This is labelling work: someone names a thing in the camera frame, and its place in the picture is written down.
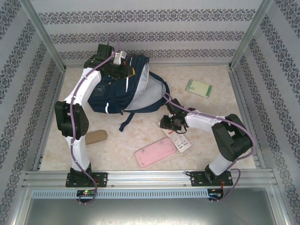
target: wall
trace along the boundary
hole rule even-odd
[[[32,0],[65,64],[83,65],[111,33],[151,62],[229,63],[262,0]]]
[[[32,169],[61,73],[17,0],[0,3],[0,225]]]
[[[235,69],[292,224],[300,224],[299,18],[299,0],[275,0]]]

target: backpack strap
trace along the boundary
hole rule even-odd
[[[128,116],[127,120],[125,122],[123,122],[119,128],[119,131],[123,132],[124,128],[126,127],[126,125],[128,123],[130,123],[130,121],[132,120],[133,116],[135,115],[134,112],[130,113],[130,115]]]

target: white label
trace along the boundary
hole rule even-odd
[[[164,133],[171,138],[173,144],[176,146],[180,153],[183,153],[189,147],[192,146],[192,143],[182,134],[177,134],[173,130],[162,129]]]

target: pink phone case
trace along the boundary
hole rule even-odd
[[[155,163],[176,151],[174,144],[169,137],[161,139],[135,153],[135,157],[140,167]]]

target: enclosure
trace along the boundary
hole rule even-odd
[[[1,224],[300,224],[299,0],[0,5]],[[137,150],[166,137],[158,125],[165,106],[136,113],[120,132],[128,113],[87,105],[89,132],[108,135],[87,145],[92,170],[107,173],[106,187],[87,206],[75,200],[84,187],[65,187],[71,154],[54,104],[70,94],[84,62],[111,34],[129,56],[149,56],[150,71],[183,106],[234,113],[257,140],[256,153],[234,165],[241,178],[227,200],[210,204],[208,191],[219,186],[194,187],[186,175],[218,155],[213,134],[188,128],[192,147],[147,167],[137,163]],[[190,79],[212,85],[209,98],[185,91]],[[231,175],[236,182],[238,172]]]

